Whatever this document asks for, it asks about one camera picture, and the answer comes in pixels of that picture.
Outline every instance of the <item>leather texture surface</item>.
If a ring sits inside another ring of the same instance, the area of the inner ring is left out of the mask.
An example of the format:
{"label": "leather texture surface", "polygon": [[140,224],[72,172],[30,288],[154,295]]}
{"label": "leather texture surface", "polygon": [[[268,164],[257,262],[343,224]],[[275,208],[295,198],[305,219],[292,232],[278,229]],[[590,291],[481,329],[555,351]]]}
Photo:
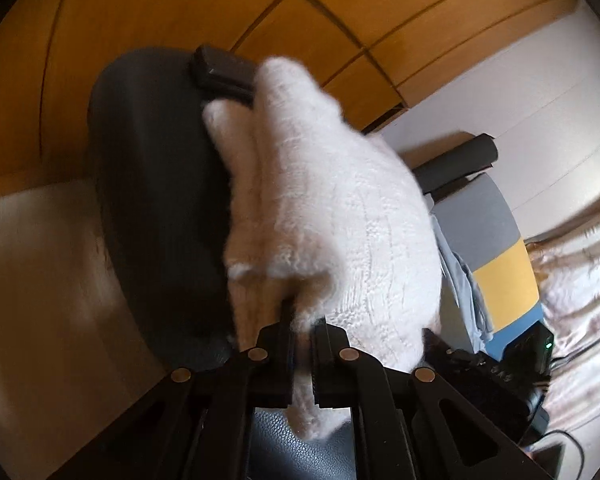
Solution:
{"label": "leather texture surface", "polygon": [[[202,123],[191,53],[148,48],[100,75],[90,142],[107,247],[136,323],[167,368],[214,368],[235,350],[222,250],[228,175]],[[258,410],[252,480],[355,478],[350,424],[305,443]]]}

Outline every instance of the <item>white knit sweater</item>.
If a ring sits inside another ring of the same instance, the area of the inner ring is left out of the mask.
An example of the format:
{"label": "white knit sweater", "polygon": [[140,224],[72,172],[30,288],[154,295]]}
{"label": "white knit sweater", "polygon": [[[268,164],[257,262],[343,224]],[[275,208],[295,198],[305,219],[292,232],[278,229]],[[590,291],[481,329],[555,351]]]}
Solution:
{"label": "white knit sweater", "polygon": [[[442,277],[422,193],[400,158],[345,124],[338,102],[288,59],[259,67],[253,111],[217,100],[203,117],[232,175],[224,260],[240,349],[295,292],[301,354],[326,316],[352,346],[410,371],[422,329],[437,326]],[[314,405],[301,360],[287,410],[296,434],[325,437],[348,417]]]}

